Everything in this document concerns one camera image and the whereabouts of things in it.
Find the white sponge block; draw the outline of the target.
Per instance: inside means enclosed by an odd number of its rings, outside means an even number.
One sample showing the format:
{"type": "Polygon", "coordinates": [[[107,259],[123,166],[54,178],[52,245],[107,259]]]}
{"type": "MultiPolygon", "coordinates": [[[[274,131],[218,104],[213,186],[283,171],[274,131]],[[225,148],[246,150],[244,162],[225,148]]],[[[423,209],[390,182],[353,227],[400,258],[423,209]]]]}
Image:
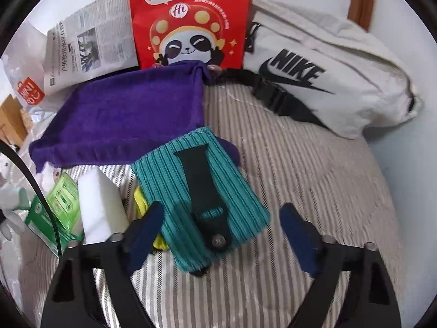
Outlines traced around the white sponge block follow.
{"type": "Polygon", "coordinates": [[[104,242],[128,228],[119,188],[99,168],[79,177],[78,197],[86,244],[104,242]]]}

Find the teal ribbed fabric pouch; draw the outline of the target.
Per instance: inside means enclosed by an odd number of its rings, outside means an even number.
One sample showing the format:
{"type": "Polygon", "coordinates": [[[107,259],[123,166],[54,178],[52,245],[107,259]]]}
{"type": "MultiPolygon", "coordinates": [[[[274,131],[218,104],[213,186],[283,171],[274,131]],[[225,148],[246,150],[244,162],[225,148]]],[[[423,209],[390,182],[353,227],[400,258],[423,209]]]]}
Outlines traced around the teal ribbed fabric pouch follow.
{"type": "Polygon", "coordinates": [[[176,266],[200,271],[250,241],[269,211],[209,127],[198,128],[132,163],[148,204],[164,206],[164,237],[176,266]]]}

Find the light green tissue pack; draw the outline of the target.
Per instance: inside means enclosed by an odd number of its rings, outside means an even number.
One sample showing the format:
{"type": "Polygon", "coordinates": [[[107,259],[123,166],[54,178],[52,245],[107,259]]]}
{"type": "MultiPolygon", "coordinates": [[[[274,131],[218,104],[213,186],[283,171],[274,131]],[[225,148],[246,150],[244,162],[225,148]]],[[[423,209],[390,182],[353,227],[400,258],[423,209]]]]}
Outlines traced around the light green tissue pack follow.
{"type": "Polygon", "coordinates": [[[78,222],[81,217],[78,197],[78,186],[71,177],[63,172],[47,197],[50,209],[68,233],[78,233],[78,222]]]}

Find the dark green wipes packet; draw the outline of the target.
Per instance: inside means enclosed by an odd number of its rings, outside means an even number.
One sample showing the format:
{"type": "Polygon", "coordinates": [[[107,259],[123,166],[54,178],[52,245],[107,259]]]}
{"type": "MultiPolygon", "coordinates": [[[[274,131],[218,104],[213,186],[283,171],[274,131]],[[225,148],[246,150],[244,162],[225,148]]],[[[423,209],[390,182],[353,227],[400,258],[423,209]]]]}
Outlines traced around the dark green wipes packet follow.
{"type": "MultiPolygon", "coordinates": [[[[43,208],[42,203],[39,198],[35,196],[31,202],[31,207],[24,220],[24,223],[29,227],[29,229],[35,233],[46,246],[51,250],[51,252],[58,257],[57,244],[55,239],[55,233],[53,225],[51,223],[50,217],[47,214],[45,208],[43,208]]],[[[81,241],[84,236],[73,235],[63,228],[61,223],[57,218],[55,218],[55,223],[58,228],[58,234],[61,244],[61,251],[64,251],[67,244],[72,240],[81,241]]]]}

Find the striped quilt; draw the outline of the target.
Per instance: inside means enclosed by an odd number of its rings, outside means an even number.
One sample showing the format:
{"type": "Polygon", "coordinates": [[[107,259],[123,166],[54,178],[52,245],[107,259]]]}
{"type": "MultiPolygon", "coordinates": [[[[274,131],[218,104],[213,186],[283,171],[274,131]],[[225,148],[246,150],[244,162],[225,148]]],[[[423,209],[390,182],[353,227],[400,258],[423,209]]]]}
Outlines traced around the striped quilt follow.
{"type": "Polygon", "coordinates": [[[241,174],[270,212],[261,234],[199,279],[182,272],[169,252],[148,257],[132,283],[157,327],[286,327],[311,284],[280,225],[279,210],[287,202],[341,244],[374,242],[396,296],[402,296],[398,219],[364,139],[342,139],[276,116],[237,84],[140,90],[139,98],[132,123],[141,134],[205,124],[235,147],[241,174]]]}

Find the purple towel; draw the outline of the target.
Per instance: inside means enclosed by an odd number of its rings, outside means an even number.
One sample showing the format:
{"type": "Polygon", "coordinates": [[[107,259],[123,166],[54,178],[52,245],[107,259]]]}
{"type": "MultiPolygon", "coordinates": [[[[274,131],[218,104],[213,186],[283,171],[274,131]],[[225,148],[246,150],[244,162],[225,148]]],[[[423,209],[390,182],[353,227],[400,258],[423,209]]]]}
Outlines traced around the purple towel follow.
{"type": "Polygon", "coordinates": [[[205,125],[206,65],[184,61],[81,85],[29,146],[37,171],[46,163],[132,164],[148,152],[205,125]]]}

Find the brown cardboard box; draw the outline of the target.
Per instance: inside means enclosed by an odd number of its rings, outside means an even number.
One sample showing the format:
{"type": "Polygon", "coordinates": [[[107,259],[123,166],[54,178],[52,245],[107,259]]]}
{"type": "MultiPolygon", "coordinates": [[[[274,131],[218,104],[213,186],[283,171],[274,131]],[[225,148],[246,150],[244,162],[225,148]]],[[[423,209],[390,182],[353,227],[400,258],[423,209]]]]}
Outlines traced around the brown cardboard box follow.
{"type": "Polygon", "coordinates": [[[11,146],[21,147],[33,128],[33,122],[19,101],[9,95],[1,104],[0,126],[1,140],[11,146]]]}

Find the white Nike waist bag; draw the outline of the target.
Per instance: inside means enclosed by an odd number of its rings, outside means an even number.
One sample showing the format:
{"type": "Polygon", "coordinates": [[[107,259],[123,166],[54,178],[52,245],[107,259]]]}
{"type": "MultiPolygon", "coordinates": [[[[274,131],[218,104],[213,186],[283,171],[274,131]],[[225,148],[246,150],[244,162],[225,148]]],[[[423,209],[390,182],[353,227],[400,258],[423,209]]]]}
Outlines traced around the white Nike waist bag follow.
{"type": "Polygon", "coordinates": [[[367,127],[394,127],[423,105],[402,61],[359,25],[317,10],[253,0],[243,66],[234,81],[271,112],[346,139],[367,127]]]}

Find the folded newspaper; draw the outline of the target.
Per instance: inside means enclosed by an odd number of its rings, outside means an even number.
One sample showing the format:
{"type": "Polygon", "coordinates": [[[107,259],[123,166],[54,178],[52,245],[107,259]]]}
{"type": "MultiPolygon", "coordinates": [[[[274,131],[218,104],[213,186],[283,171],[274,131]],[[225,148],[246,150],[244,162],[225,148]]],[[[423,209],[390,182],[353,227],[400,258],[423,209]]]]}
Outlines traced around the folded newspaper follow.
{"type": "Polygon", "coordinates": [[[137,66],[129,0],[96,0],[48,31],[44,91],[137,66]]]}

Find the white Miniso plastic bag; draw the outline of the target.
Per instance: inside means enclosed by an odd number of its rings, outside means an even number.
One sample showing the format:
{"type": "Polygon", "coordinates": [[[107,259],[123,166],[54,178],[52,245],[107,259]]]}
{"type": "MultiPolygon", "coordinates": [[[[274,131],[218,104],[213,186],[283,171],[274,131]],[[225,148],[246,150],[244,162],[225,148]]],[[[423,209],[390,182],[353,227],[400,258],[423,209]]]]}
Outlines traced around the white Miniso plastic bag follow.
{"type": "Polygon", "coordinates": [[[57,113],[72,93],[71,88],[53,95],[45,92],[46,43],[43,33],[29,22],[23,22],[1,57],[14,95],[35,124],[57,113]]]}

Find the red panda paper bag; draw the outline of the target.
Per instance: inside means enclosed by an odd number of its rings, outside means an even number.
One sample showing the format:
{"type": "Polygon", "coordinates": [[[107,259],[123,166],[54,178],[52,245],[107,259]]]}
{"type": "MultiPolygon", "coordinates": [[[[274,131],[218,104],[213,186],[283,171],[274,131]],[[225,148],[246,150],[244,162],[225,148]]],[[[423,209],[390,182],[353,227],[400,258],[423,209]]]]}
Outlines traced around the red panda paper bag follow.
{"type": "Polygon", "coordinates": [[[240,68],[250,0],[130,0],[140,68],[200,61],[240,68]]]}

